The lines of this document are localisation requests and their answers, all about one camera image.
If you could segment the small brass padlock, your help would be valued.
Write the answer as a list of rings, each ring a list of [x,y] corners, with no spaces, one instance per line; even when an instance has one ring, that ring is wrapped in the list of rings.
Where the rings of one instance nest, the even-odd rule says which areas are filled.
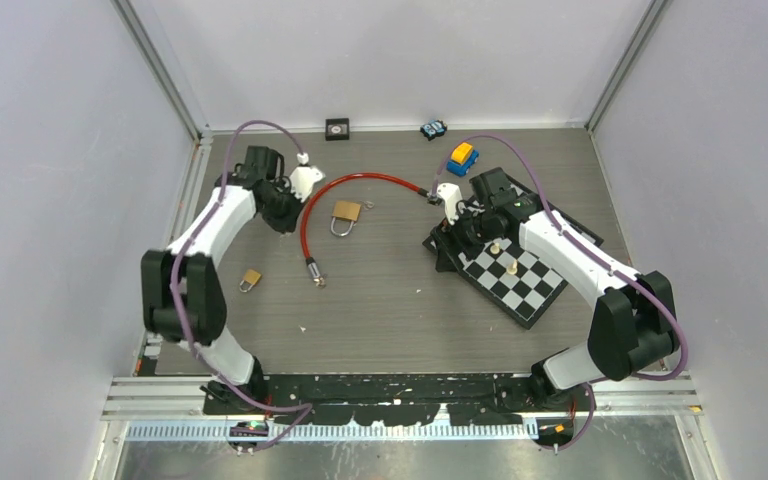
[[[242,293],[250,292],[261,280],[262,274],[254,269],[248,269],[238,284],[238,290]]]

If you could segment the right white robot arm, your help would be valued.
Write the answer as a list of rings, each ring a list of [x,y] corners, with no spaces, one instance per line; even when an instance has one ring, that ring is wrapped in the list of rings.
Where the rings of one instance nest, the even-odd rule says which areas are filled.
[[[473,177],[470,185],[474,209],[453,183],[435,182],[428,195],[444,208],[444,220],[431,232],[439,267],[453,269],[487,243],[506,239],[557,273],[592,310],[583,343],[532,366],[529,388],[537,406],[556,410],[575,387],[640,377],[642,369],[686,350],[663,274],[642,274],[615,260],[565,221],[541,190],[518,192],[501,168]]]

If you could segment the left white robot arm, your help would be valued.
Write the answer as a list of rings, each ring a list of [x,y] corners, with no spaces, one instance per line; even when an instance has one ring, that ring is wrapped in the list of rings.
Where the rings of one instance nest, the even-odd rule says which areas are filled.
[[[187,351],[213,374],[205,390],[253,414],[266,404],[268,386],[258,358],[245,350],[227,325],[227,303],[218,266],[242,228],[261,218],[287,234],[323,172],[306,153],[285,170],[277,150],[250,146],[243,162],[227,164],[205,208],[164,249],[147,251],[140,262],[145,329]]]

